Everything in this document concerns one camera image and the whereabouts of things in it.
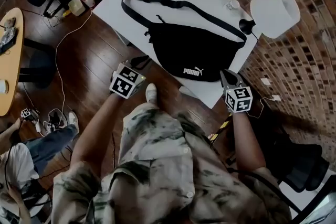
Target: wooden table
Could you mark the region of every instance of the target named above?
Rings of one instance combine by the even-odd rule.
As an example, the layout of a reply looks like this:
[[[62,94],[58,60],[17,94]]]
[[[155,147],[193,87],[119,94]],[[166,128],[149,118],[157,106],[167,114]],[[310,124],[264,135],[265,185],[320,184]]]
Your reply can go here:
[[[198,8],[203,11],[229,23],[239,30],[239,21],[241,19],[252,20],[252,18],[241,8],[238,10],[227,10],[225,4],[230,0],[185,0],[193,3]],[[142,1],[130,0],[127,2],[136,12],[140,13],[142,16],[148,20],[159,23],[157,18],[159,14],[167,23],[188,25],[192,27],[198,27],[206,29],[210,32],[224,36],[233,41],[237,41],[237,37],[228,31],[220,28],[217,25],[210,23],[209,21],[202,18],[198,13],[194,12],[189,8],[172,9],[162,6],[160,3],[145,3]],[[148,30],[130,16],[128,16],[121,7],[121,0],[103,0],[99,5],[93,10],[93,12],[102,20],[104,20],[108,25],[110,25],[119,36],[124,37],[129,40],[141,51],[147,54],[153,59],[157,64],[160,65],[156,54],[154,52],[153,45],[148,42],[148,36],[144,33]],[[254,34],[258,38],[261,35],[261,31],[254,28]],[[245,46],[239,49],[236,53],[234,60],[231,63],[230,70],[233,72],[238,72],[243,66],[247,57],[251,53],[257,39],[253,35],[247,36],[247,41]],[[189,79],[182,79],[176,77],[176,79],[183,85],[180,88],[182,93],[188,94],[190,96],[200,99],[209,108],[212,108],[216,102],[223,95],[223,87],[220,81],[217,82],[204,82],[195,81]]]
[[[19,79],[22,45],[24,42],[24,19],[19,8],[11,9],[2,18],[0,25],[4,26],[5,21],[13,17],[16,18],[15,27],[18,29],[15,45],[0,55],[0,80],[4,79],[8,83],[8,93],[0,93],[0,116],[6,115],[13,103]],[[4,28],[0,27],[0,36],[3,34]]]

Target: lamp shade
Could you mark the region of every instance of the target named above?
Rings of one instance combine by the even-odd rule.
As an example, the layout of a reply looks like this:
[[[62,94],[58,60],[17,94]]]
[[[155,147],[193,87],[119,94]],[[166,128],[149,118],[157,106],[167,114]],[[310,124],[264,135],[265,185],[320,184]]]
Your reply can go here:
[[[277,38],[300,20],[295,0],[251,0],[251,15],[258,29],[269,38]]]

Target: puma logo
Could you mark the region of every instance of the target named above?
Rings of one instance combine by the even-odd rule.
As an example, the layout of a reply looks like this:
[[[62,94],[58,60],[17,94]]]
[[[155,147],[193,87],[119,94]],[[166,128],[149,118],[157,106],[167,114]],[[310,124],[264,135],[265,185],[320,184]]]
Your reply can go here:
[[[187,73],[187,74],[190,74],[190,75],[193,75],[193,76],[199,76],[200,74],[202,75],[202,71],[204,70],[204,69],[199,69],[198,67],[195,67],[195,69],[197,69],[198,71],[196,71],[196,70],[193,70],[193,69],[188,69],[188,68],[185,68],[184,70],[183,70],[183,73]]]

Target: white lamp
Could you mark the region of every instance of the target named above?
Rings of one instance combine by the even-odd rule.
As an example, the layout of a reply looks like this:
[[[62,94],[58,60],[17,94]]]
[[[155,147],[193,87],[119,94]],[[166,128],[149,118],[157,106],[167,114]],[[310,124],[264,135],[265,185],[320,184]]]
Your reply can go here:
[[[245,35],[250,35],[257,25],[269,38],[277,38],[300,21],[300,10],[295,0],[251,0],[250,10],[253,20],[239,21]]]

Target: cup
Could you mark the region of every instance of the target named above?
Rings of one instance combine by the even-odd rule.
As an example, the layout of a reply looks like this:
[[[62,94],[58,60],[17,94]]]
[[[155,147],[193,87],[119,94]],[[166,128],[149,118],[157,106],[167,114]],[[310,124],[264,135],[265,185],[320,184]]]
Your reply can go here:
[[[6,80],[0,80],[0,94],[8,93],[8,83]]]
[[[225,7],[228,10],[236,10],[240,7],[240,4],[237,0],[231,0],[228,3],[226,3]]]

